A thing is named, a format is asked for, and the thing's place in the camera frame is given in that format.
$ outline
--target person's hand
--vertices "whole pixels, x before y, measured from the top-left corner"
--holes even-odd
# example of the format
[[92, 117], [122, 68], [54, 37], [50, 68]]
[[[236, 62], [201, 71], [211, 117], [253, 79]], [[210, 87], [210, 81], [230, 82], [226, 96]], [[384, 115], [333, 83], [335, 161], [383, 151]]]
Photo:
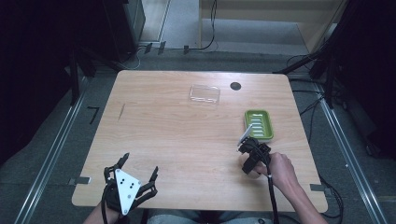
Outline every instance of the person's hand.
[[[278, 152], [270, 154], [270, 170], [274, 185], [287, 195], [291, 189], [300, 187], [297, 176], [294, 172], [294, 167], [290, 159], [285, 154]], [[262, 162], [258, 162], [253, 169], [257, 173], [268, 175], [267, 168]]]

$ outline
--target cable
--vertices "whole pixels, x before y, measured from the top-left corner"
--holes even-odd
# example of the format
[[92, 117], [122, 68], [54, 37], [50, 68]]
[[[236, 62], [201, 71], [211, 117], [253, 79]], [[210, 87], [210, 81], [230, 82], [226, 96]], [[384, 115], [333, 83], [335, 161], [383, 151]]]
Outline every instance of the cable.
[[103, 223], [107, 224], [107, 216], [106, 216], [106, 209], [105, 209], [105, 199], [106, 199], [106, 195], [108, 193], [108, 189], [109, 189], [109, 185], [107, 184], [105, 186], [105, 189], [103, 190], [103, 194], [102, 194], [102, 200], [100, 202], [100, 206], [102, 209], [102, 218], [103, 218]]
[[311, 142], [311, 137], [312, 137], [312, 129], [313, 129], [313, 123], [314, 123], [314, 115], [315, 115], [315, 110], [317, 109], [319, 101], [317, 101], [314, 105], [314, 108], [312, 109], [311, 113], [311, 122], [309, 124], [309, 135], [308, 135], [308, 144]]
[[267, 160], [267, 157], [262, 153], [262, 151], [258, 147], [254, 146], [250, 143], [246, 143], [246, 144], [248, 146], [254, 147], [256, 149], [257, 154], [259, 154], [259, 156], [264, 159], [264, 164], [265, 164], [265, 167], [267, 168], [268, 189], [270, 191], [271, 205], [273, 207], [274, 224], [279, 224], [279, 215], [277, 213], [276, 198], [275, 198], [275, 193], [274, 193], [274, 183], [272, 180], [271, 170], [270, 170], [270, 166], [269, 166], [270, 162]]
[[[212, 4], [212, 9], [211, 9], [211, 11], [210, 11], [210, 23], [211, 23], [211, 26], [212, 26], [212, 39], [210, 40], [210, 42], [209, 42], [209, 44], [206, 46], [206, 47], [204, 47], [204, 48], [194, 48], [194, 49], [189, 49], [189, 50], [198, 50], [198, 51], [202, 51], [202, 50], [204, 50], [204, 49], [208, 49], [212, 44], [213, 44], [213, 42], [214, 42], [214, 40], [215, 40], [215, 32], [216, 32], [216, 30], [215, 30], [215, 20], [216, 20], [216, 14], [217, 14], [217, 9], [218, 9], [218, 0], [213, 0], [213, 4]], [[173, 48], [164, 48], [164, 49], [169, 49], [169, 50], [184, 50], [184, 49], [173, 49]]]
[[[315, 59], [310, 58], [310, 54], [294, 55], [294, 56], [288, 58], [288, 60], [286, 61], [286, 67], [289, 67], [289, 62], [291, 61], [291, 59], [296, 58], [296, 57], [303, 57], [302, 59], [308, 58], [309, 60], [311, 60], [311, 62], [315, 60]], [[308, 71], [311, 70], [311, 68], [309, 68], [308, 66], [306, 66], [306, 64], [304, 64], [304, 67], [305, 67]]]
[[115, 63], [117, 63], [119, 66], [123, 67], [125, 70], [136, 70], [140, 66], [139, 52], [142, 51], [143, 49], [144, 48], [139, 49], [135, 55], [136, 59], [137, 59], [137, 66], [135, 66], [134, 68], [129, 68], [129, 67], [123, 65], [122, 63], [117, 63], [117, 62], [115, 62]]
[[314, 103], [312, 103], [311, 105], [309, 105], [305, 110], [303, 110], [303, 112], [300, 112], [300, 116], [303, 115], [304, 113], [306, 113], [307, 111], [311, 110], [312, 108], [316, 107], [317, 104], [324, 99], [324, 96], [320, 96]]
[[325, 217], [329, 217], [329, 218], [338, 218], [339, 217], [340, 219], [338, 220], [338, 223], [342, 223], [343, 218], [344, 218], [344, 202], [343, 202], [341, 195], [321, 175], [319, 175], [319, 179], [320, 179], [320, 182], [322, 182], [324, 185], [326, 185], [327, 188], [332, 190], [332, 195], [334, 196], [335, 200], [337, 201], [339, 212], [340, 212], [339, 215], [337, 215], [337, 216], [329, 216], [326, 214], [322, 214], [322, 215]]
[[[290, 72], [294, 72], [294, 70], [300, 68], [301, 66], [305, 66], [308, 70], [311, 70], [311, 68], [308, 68], [306, 65], [308, 63], [313, 62], [313, 61], [316, 61], [316, 62], [322, 61], [321, 59], [318, 59], [318, 58], [320, 58], [321, 54], [323, 54], [323, 52], [324, 52], [323, 49], [325, 49], [328, 46], [329, 46], [329, 40], [325, 40], [324, 43], [320, 46], [320, 48], [318, 50], [316, 50], [314, 53], [310, 53], [310, 54], [306, 54], [306, 55], [293, 56], [293, 57], [288, 59], [286, 68], [284, 68], [282, 70], [279, 70], [279, 71], [276, 71], [276, 72], [273, 72], [273, 73], [274, 74], [288, 74]], [[304, 56], [304, 57], [299, 62], [294, 63], [291, 66], [289, 66], [289, 61], [292, 58], [295, 58], [295, 57], [298, 57], [298, 56]]]

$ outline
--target black cable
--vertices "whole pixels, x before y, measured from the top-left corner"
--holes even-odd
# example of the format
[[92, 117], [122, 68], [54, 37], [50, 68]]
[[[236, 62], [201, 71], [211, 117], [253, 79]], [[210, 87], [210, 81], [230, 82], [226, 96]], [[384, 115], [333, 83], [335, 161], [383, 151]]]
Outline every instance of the black cable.
[[314, 105], [314, 108], [312, 109], [311, 113], [311, 122], [309, 124], [309, 135], [308, 135], [308, 143], [311, 142], [311, 137], [312, 137], [312, 129], [313, 129], [313, 123], [314, 123], [314, 115], [315, 115], [315, 110], [317, 109], [317, 105], [320, 101], [317, 101]]
[[259, 156], [264, 159], [264, 164], [265, 164], [265, 167], [267, 168], [268, 189], [270, 191], [271, 205], [273, 207], [274, 224], [279, 224], [279, 215], [277, 213], [276, 198], [275, 198], [275, 193], [274, 193], [274, 183], [272, 180], [271, 170], [270, 170], [270, 166], [269, 166], [270, 162], [266, 159], [267, 157], [265, 157], [265, 155], [262, 153], [262, 151], [258, 147], [254, 146], [252, 144], [247, 144], [247, 145], [256, 148], [257, 154], [259, 154]]
[[336, 104], [344, 106], [345, 99], [343, 99], [343, 97], [346, 95], [347, 92], [345, 91], [345, 88], [338, 83], [337, 78], [334, 79], [334, 83], [336, 83], [340, 87], [332, 87], [332, 97], [334, 98]]
[[295, 57], [298, 56], [304, 56], [299, 62], [292, 64], [291, 66], [287, 66], [286, 68], [279, 70], [279, 71], [275, 71], [273, 72], [274, 74], [288, 74], [290, 72], [294, 72], [294, 70], [300, 68], [301, 66], [304, 66], [305, 68], [307, 68], [308, 70], [311, 70], [311, 68], [308, 68], [306, 65], [308, 63], [311, 63], [313, 61], [316, 62], [320, 62], [322, 61], [320, 58], [321, 54], [323, 54], [324, 50], [328, 48], [329, 46], [329, 39], [325, 40], [323, 42], [323, 44], [320, 46], [319, 49], [317, 49], [314, 53], [309, 53], [309, 54], [305, 54], [305, 55], [296, 55], [296, 56], [292, 56], [291, 58], [288, 59], [287, 61], [287, 65], [289, 64], [289, 61]]
[[[296, 57], [303, 57], [302, 59], [308, 57], [309, 58], [310, 54], [300, 54], [300, 55], [294, 55], [292, 57], [290, 57], [287, 61], [286, 61], [286, 67], [289, 67], [289, 62], [291, 61], [291, 59], [296, 58]], [[309, 68], [308, 66], [306, 66], [306, 64], [304, 64], [304, 67], [309, 71], [311, 70], [311, 68]]]
[[216, 31], [215, 30], [215, 20], [216, 20], [217, 9], [218, 9], [218, 0], [214, 0], [213, 4], [212, 4], [212, 9], [210, 11], [210, 23], [211, 23], [211, 26], [212, 26], [212, 39], [209, 42], [209, 44], [206, 47], [204, 47], [204, 48], [200, 48], [200, 49], [195, 48], [195, 49], [189, 49], [189, 50], [204, 50], [204, 49], [208, 49], [213, 44], [213, 41], [215, 40], [215, 31]]
[[317, 104], [324, 98], [324, 96], [320, 96], [314, 103], [312, 103], [311, 105], [309, 105], [305, 110], [303, 110], [303, 112], [300, 112], [300, 116], [303, 115], [304, 113], [306, 113], [307, 111], [311, 110], [312, 108], [314, 108], [315, 106], [317, 106]]
[[128, 52], [127, 53], [127, 57], [126, 57], [126, 59], [125, 60], [123, 60], [121, 63], [126, 63], [126, 62], [128, 62], [131, 58], [132, 58], [132, 56], [134, 55], [132, 52]]
[[320, 182], [322, 182], [324, 185], [326, 185], [327, 188], [332, 190], [332, 195], [334, 196], [335, 200], [337, 201], [338, 208], [339, 208], [339, 215], [337, 215], [337, 216], [329, 216], [329, 215], [326, 215], [326, 214], [322, 214], [322, 215], [325, 216], [325, 217], [329, 217], [329, 218], [337, 218], [337, 217], [339, 217], [340, 219], [338, 220], [338, 223], [342, 223], [343, 222], [343, 218], [344, 218], [344, 202], [343, 202], [343, 199], [342, 199], [341, 195], [321, 175], [319, 175], [319, 179], [320, 179]]
[[105, 199], [106, 199], [106, 195], [108, 193], [108, 189], [109, 189], [109, 185], [107, 184], [105, 186], [105, 189], [103, 190], [103, 194], [102, 194], [102, 200], [100, 202], [100, 206], [102, 209], [102, 218], [103, 218], [103, 223], [107, 224], [107, 216], [106, 216], [106, 209], [105, 209]]

